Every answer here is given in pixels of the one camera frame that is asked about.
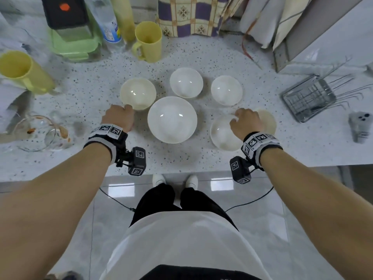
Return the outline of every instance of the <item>checkered cloth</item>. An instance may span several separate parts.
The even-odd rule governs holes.
[[[242,1],[158,0],[157,23],[166,36],[218,36],[221,24],[233,16]]]

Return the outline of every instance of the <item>t-shirt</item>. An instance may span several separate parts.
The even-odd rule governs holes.
[[[156,268],[178,270],[178,275],[188,268],[193,273],[200,268],[206,268],[203,273],[240,271],[249,278],[231,279],[271,280],[249,242],[212,212],[158,212],[140,219],[126,231],[100,280],[139,280]]]

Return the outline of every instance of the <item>hand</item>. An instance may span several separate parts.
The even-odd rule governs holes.
[[[123,128],[124,132],[129,132],[133,126],[134,117],[135,111],[131,105],[126,105],[124,108],[119,105],[111,105],[102,117],[101,124],[114,124]]]
[[[231,120],[231,130],[241,141],[244,141],[245,137],[251,132],[264,131],[264,124],[259,118],[258,112],[240,108],[236,111],[235,116],[238,117],[238,121]]]

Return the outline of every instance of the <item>black pants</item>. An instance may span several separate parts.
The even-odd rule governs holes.
[[[173,204],[174,200],[175,191],[170,185],[162,183],[148,190],[137,205],[130,226],[141,218],[157,212],[184,210],[214,212],[228,220],[237,229],[224,210],[203,192],[196,191],[194,188],[184,188],[180,195],[181,208]]]

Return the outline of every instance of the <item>cord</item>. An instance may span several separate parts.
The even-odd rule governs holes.
[[[112,198],[110,195],[108,195],[107,193],[105,193],[102,188],[100,188],[100,191],[103,192],[106,196],[108,196],[109,198],[115,200],[116,202],[118,202],[120,205],[126,207],[124,204],[120,203],[119,201],[117,201],[115,198]],[[131,208],[131,207],[126,207],[127,209],[131,210],[132,212],[135,212],[136,208]]]
[[[228,210],[231,210],[231,209],[233,209],[233,208],[235,208],[235,207],[241,207],[241,206],[243,206],[243,205],[247,205],[247,204],[250,204],[250,203],[256,202],[257,200],[264,198],[264,197],[265,197],[268,193],[270,193],[272,190],[273,190],[273,187],[272,187],[272,188],[271,188],[271,189],[270,189],[270,190],[269,190],[265,195],[261,196],[260,198],[258,198],[258,199],[256,199],[256,200],[253,200],[253,201],[250,201],[250,202],[248,202],[248,203],[244,203],[244,204],[236,205],[236,206],[234,206],[234,207],[231,207],[231,208],[227,209],[225,212],[227,212]]]

